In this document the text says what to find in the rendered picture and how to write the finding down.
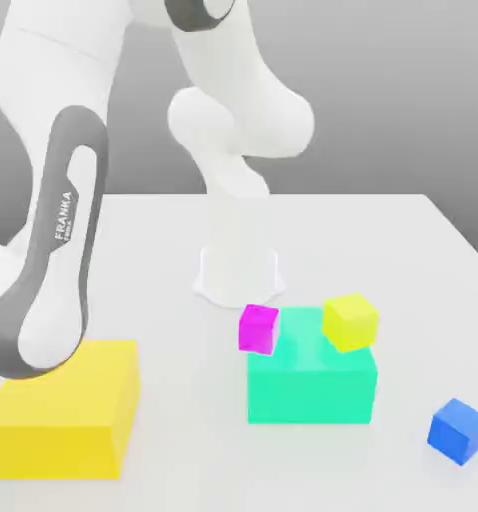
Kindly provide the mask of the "small magenta cube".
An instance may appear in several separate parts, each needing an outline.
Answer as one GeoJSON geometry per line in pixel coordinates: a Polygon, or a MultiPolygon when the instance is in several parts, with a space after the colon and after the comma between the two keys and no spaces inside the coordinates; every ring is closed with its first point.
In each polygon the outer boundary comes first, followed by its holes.
{"type": "Polygon", "coordinates": [[[279,338],[279,322],[278,308],[248,304],[239,320],[239,349],[271,356],[279,338]]]}

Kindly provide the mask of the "small yellow cube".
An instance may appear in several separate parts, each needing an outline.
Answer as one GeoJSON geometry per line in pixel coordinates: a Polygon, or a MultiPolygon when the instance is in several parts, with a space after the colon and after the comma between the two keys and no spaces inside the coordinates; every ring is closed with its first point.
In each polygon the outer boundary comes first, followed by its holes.
{"type": "Polygon", "coordinates": [[[378,321],[378,309],[359,293],[329,298],[324,302],[323,334],[341,353],[372,346],[378,321]]]}

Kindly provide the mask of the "small blue cube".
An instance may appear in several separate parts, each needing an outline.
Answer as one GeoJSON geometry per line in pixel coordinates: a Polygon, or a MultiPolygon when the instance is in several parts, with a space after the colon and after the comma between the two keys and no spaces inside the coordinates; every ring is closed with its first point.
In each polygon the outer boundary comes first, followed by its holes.
{"type": "Polygon", "coordinates": [[[463,466],[478,452],[478,411],[450,399],[433,415],[427,443],[463,466]]]}

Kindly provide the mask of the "large turquoise box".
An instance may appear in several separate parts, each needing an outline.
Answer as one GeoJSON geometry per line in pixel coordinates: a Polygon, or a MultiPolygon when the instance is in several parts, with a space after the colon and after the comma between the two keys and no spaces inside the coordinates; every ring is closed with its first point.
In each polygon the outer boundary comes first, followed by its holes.
{"type": "Polygon", "coordinates": [[[368,424],[378,370],[370,349],[340,353],[317,307],[283,307],[271,356],[247,356],[251,424],[368,424]]]}

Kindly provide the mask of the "large yellow box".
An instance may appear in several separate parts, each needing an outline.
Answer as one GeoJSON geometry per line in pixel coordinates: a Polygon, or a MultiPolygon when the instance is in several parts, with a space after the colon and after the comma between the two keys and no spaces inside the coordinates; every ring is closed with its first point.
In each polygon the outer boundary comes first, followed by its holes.
{"type": "Polygon", "coordinates": [[[5,381],[0,479],[119,478],[139,394],[133,341],[84,341],[60,368],[5,381]]]}

